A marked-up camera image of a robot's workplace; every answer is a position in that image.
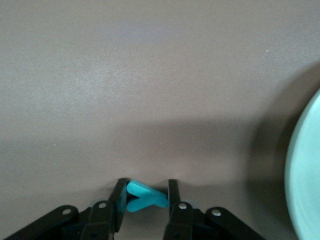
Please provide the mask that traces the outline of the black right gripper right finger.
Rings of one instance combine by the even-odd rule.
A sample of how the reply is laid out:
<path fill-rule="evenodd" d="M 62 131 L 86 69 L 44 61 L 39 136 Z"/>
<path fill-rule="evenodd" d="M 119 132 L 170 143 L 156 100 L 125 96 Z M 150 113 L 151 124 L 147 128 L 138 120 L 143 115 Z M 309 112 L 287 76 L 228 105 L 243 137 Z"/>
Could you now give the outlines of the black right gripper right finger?
<path fill-rule="evenodd" d="M 176 179 L 168 181 L 169 220 L 164 240 L 262 240 L 263 237 L 223 207 L 206 212 L 182 201 Z"/>

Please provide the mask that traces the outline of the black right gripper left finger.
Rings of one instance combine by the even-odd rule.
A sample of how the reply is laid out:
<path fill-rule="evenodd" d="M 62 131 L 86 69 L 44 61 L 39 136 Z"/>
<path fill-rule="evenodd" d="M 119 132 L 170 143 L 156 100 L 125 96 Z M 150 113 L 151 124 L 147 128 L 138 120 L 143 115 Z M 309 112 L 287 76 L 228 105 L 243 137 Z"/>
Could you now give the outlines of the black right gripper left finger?
<path fill-rule="evenodd" d="M 113 240 L 127 209 L 128 178 L 117 180 L 109 198 L 84 211 L 62 205 L 8 236 L 7 240 Z"/>

